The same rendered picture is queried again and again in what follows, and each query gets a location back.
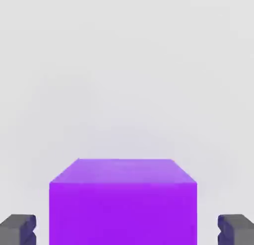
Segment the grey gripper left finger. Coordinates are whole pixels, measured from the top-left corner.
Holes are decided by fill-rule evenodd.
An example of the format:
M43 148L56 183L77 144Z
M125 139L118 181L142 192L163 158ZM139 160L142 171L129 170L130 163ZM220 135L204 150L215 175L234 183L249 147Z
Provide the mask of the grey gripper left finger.
M11 214L0 223L0 245L36 245L36 216Z

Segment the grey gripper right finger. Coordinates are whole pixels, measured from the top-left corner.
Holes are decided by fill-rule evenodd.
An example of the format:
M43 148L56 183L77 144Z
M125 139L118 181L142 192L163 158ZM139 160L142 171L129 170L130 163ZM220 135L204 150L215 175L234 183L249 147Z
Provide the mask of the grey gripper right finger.
M242 214L219 215L218 245L254 245L254 223Z

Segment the small purple cube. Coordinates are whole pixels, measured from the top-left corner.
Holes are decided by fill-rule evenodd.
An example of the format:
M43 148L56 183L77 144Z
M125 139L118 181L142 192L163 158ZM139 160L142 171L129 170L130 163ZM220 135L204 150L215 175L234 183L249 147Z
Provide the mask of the small purple cube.
M78 159L49 184L49 245L197 245L197 183L173 160Z

